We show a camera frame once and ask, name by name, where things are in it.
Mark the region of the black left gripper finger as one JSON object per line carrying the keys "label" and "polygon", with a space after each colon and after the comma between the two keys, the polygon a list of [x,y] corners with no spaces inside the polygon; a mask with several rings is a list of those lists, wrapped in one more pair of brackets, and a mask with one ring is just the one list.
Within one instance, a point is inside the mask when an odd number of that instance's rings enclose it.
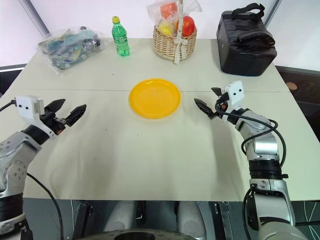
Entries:
{"label": "black left gripper finger", "polygon": [[55,114],[58,110],[61,109],[63,104],[65,103],[65,99],[57,99],[49,103],[45,108],[44,108],[44,113],[45,114]]}
{"label": "black left gripper finger", "polygon": [[69,127],[73,126],[85,113],[87,108],[86,104],[77,106],[70,112],[67,118],[65,118],[65,124]]}

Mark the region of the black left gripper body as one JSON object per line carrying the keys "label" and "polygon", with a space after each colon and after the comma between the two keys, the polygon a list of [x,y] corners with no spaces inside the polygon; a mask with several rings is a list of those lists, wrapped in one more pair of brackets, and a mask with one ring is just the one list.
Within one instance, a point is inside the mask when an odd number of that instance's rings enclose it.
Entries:
{"label": "black left gripper body", "polygon": [[44,108],[44,115],[40,116],[40,120],[58,136],[66,127],[63,123],[57,121],[56,113],[49,108]]}

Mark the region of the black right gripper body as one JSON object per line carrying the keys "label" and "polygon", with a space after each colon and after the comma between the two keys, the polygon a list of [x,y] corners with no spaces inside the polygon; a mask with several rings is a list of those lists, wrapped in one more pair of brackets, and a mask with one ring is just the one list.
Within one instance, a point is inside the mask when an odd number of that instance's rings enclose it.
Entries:
{"label": "black right gripper body", "polygon": [[223,117],[223,115],[227,111],[228,101],[229,101],[229,95],[227,92],[223,93],[216,101],[214,108],[216,110],[216,115],[218,117]]}

